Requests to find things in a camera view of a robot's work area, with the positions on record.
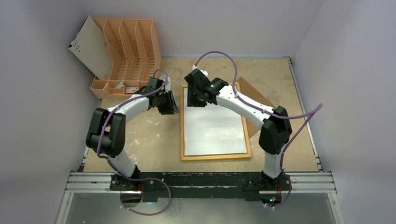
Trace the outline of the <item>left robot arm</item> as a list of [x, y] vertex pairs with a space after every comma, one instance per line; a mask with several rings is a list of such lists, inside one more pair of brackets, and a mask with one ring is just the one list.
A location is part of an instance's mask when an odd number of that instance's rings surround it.
[[151, 77], [147, 85], [129, 99], [107, 109], [97, 108], [92, 114], [86, 146], [109, 163], [116, 175], [122, 177], [121, 185], [128, 191], [137, 189], [143, 179], [124, 150], [126, 124], [151, 108], [156, 108], [161, 115], [179, 112], [168, 76]]

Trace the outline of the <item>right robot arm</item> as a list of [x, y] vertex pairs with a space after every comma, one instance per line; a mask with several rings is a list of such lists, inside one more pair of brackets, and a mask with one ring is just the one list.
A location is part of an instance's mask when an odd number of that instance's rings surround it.
[[221, 78], [210, 80], [197, 68], [184, 79], [187, 82], [189, 107], [205, 107], [208, 104], [224, 107], [260, 129], [258, 143], [265, 152], [262, 183], [269, 190], [279, 186], [283, 176], [283, 154], [292, 133], [290, 121], [285, 118], [287, 110], [281, 106], [273, 108], [261, 104]]

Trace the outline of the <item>brown frame backing board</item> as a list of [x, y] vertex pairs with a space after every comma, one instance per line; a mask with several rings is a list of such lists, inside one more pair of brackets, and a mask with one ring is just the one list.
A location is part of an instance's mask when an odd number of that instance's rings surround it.
[[[257, 89], [255, 89], [247, 80], [240, 77], [236, 80], [239, 84], [238, 91], [244, 94], [245, 96], [249, 97], [250, 99], [259, 102], [260, 104], [264, 104], [275, 108], [275, 105], [271, 103], [267, 98], [265, 98]], [[247, 124], [247, 133], [248, 137], [252, 138], [259, 130], [255, 124], [245, 118]]]

